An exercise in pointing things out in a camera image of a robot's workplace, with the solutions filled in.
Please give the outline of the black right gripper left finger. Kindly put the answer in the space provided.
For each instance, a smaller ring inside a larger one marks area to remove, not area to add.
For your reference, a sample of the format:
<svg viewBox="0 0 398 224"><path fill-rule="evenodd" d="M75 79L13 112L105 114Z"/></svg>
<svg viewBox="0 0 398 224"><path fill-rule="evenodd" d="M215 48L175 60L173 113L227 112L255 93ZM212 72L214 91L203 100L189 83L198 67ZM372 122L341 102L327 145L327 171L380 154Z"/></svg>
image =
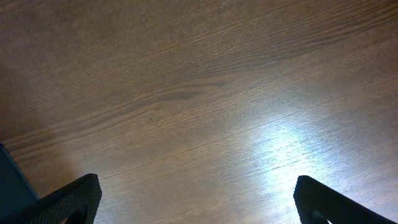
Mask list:
<svg viewBox="0 0 398 224"><path fill-rule="evenodd" d="M86 174L28 207L1 219L1 224L93 224L102 191L98 176Z"/></svg>

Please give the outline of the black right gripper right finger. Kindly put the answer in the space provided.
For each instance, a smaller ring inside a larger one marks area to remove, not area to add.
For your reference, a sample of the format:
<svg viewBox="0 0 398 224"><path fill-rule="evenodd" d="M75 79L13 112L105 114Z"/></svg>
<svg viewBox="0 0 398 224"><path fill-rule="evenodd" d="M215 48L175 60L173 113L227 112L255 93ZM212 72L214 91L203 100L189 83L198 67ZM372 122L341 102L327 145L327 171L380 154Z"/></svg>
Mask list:
<svg viewBox="0 0 398 224"><path fill-rule="evenodd" d="M394 224L307 175L298 176L294 200L302 224Z"/></svg>

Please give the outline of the black box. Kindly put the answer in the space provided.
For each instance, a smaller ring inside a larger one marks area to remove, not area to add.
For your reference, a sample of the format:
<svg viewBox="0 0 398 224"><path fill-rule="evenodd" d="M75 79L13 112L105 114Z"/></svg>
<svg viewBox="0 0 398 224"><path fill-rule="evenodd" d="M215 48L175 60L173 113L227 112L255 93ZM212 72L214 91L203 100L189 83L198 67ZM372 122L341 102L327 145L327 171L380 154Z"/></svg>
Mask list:
<svg viewBox="0 0 398 224"><path fill-rule="evenodd" d="M5 218L40 198L3 144L0 153L1 218Z"/></svg>

